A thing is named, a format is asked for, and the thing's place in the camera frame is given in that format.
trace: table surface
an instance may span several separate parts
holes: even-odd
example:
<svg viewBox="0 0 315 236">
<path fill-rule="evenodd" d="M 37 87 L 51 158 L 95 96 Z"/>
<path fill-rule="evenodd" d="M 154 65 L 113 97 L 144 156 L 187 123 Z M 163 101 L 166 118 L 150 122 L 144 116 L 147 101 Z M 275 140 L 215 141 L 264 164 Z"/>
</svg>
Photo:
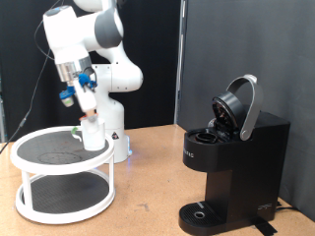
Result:
<svg viewBox="0 0 315 236">
<path fill-rule="evenodd" d="M 113 203 L 90 219 L 66 225 L 30 222 L 17 213 L 22 177 L 11 163 L 10 144 L 0 156 L 0 235 L 188 235 L 178 226 L 178 211 L 204 199 L 207 174 L 183 164 L 184 133 L 177 125 L 126 131 L 133 154 L 114 166 Z M 99 169 L 108 173 L 107 164 Z M 314 222 L 298 211 L 282 210 L 270 223 L 278 236 L 315 235 Z M 254 226 L 221 235 L 262 236 Z"/>
</svg>

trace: black wall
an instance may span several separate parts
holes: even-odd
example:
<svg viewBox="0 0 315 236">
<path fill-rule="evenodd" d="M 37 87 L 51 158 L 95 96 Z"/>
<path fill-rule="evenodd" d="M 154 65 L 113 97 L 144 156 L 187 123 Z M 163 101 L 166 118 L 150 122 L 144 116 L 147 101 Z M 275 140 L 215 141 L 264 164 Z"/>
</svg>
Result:
<svg viewBox="0 0 315 236">
<path fill-rule="evenodd" d="M 244 74 L 262 110 L 291 122 L 280 197 L 315 220 L 315 2 L 188 0 L 179 125 L 206 127 L 212 99 Z M 244 102 L 249 87 L 241 89 Z"/>
<path fill-rule="evenodd" d="M 8 136 L 16 131 L 29 110 L 32 92 L 45 57 L 38 51 L 33 34 L 43 13 L 55 0 L 0 1 L 0 68 Z M 77 16 L 87 13 L 66 0 Z M 144 74 L 137 91 L 112 93 L 125 107 L 125 128 L 173 123 L 180 0 L 129 0 L 119 9 L 124 25 L 124 47 L 128 57 Z M 41 28 L 37 41 L 48 50 Z M 92 54 L 93 63 L 108 63 Z M 83 115 L 76 103 L 64 107 L 59 92 L 65 89 L 49 60 L 39 82 L 31 115 L 15 140 L 29 132 L 63 125 L 76 125 Z"/>
</svg>

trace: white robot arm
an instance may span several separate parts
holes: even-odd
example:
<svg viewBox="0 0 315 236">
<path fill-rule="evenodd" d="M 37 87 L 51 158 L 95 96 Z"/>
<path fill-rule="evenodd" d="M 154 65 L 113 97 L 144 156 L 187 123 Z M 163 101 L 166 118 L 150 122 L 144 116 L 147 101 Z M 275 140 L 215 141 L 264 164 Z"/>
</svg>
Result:
<svg viewBox="0 0 315 236">
<path fill-rule="evenodd" d="M 124 51 L 123 27 L 116 1 L 74 2 L 83 10 L 95 13 L 77 18 L 72 7 L 63 6 L 49 10 L 43 16 L 60 79 L 68 84 L 60 98 L 69 106 L 73 104 L 71 96 L 75 93 L 88 117 L 94 116 L 97 110 L 98 116 L 105 120 L 106 133 L 115 141 L 115 162 L 120 162 L 131 154 L 129 138 L 124 133 L 124 108 L 108 94 L 138 89 L 143 74 Z M 111 64 L 92 65 L 91 51 L 96 51 Z"/>
</svg>

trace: coffee maker lid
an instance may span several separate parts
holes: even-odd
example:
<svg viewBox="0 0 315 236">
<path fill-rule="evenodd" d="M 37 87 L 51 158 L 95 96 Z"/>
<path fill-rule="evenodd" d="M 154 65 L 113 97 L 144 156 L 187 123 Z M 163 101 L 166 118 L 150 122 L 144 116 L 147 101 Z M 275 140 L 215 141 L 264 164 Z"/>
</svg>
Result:
<svg viewBox="0 0 315 236">
<path fill-rule="evenodd" d="M 253 89 L 252 102 L 247 114 L 242 103 L 234 95 L 245 83 L 250 83 Z M 240 130 L 240 139 L 246 141 L 253 132 L 263 100 L 264 93 L 257 84 L 257 78 L 245 75 L 232 81 L 226 92 L 214 98 L 213 109 L 219 122 L 232 129 Z"/>
</svg>

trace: black coffee maker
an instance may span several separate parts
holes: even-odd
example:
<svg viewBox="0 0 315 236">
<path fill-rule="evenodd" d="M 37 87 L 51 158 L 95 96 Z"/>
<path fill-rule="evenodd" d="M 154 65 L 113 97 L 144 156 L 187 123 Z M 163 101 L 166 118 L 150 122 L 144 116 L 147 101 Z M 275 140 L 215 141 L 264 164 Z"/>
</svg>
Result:
<svg viewBox="0 0 315 236">
<path fill-rule="evenodd" d="M 234 95 L 245 83 L 253 89 L 249 107 Z M 263 98 L 254 76 L 237 78 L 213 99 L 217 118 L 209 127 L 185 134 L 184 164 L 208 173 L 205 200 L 179 212 L 185 232 L 215 235 L 250 225 L 277 232 L 268 221 L 275 218 L 289 122 L 260 111 Z"/>
</svg>

